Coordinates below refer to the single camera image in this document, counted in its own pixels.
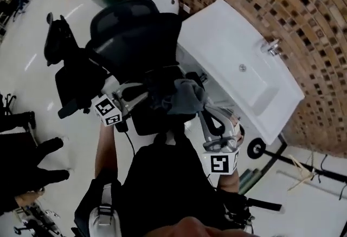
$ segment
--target white sink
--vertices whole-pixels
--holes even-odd
[[[262,53],[261,34],[224,0],[182,24],[178,47],[225,91],[236,111],[271,144],[304,94],[279,56]]]

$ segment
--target white floor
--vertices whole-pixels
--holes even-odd
[[[36,136],[39,142],[53,137],[67,137],[64,148],[44,159],[41,167],[46,169],[71,169],[68,181],[49,185],[40,198],[44,209],[50,209],[60,215],[56,223],[65,236],[72,236],[70,228],[74,226],[74,211],[84,196],[94,173],[94,157],[99,136],[99,120],[91,112],[75,113],[66,119],[59,119],[57,112],[61,107],[55,86],[55,73],[61,65],[47,67],[43,47],[47,36],[46,16],[49,12],[58,18],[64,15],[80,47],[89,40],[89,25],[92,17],[100,8],[90,0],[31,0],[26,13],[15,22],[10,21],[8,32],[0,45],[0,92],[15,93],[18,97],[15,112],[35,111]],[[147,145],[153,136],[140,137],[129,122],[130,137],[135,149]],[[201,127],[193,120],[187,136],[198,151],[202,152],[204,142]],[[239,172],[248,167],[262,168],[269,160],[263,156],[257,161],[246,155],[246,147],[255,137],[246,132],[246,140],[239,158]],[[122,133],[115,133],[118,153],[119,178],[123,182],[132,160],[132,150]],[[276,150],[279,143],[271,146]]]

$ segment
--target wheel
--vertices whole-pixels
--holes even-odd
[[[263,142],[261,138],[256,138],[252,140],[247,148],[247,155],[251,159],[260,158],[266,149],[266,144]]]
[[[19,230],[17,227],[13,226],[13,229],[14,229],[14,231],[15,231],[15,233],[16,233],[17,235],[21,235],[21,234],[22,234],[22,231]]]

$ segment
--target brick wall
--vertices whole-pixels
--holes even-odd
[[[197,12],[214,0],[180,0]],[[347,157],[347,0],[225,0],[264,37],[306,98],[286,125],[289,144]]]

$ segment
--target faucet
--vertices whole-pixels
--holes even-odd
[[[277,39],[277,40],[274,40],[273,42],[270,42],[270,43],[264,43],[264,44],[261,46],[260,50],[261,50],[263,53],[270,53],[271,55],[276,56],[276,55],[279,54],[279,53],[276,51],[276,49],[278,48],[279,42],[280,42],[280,40]]]

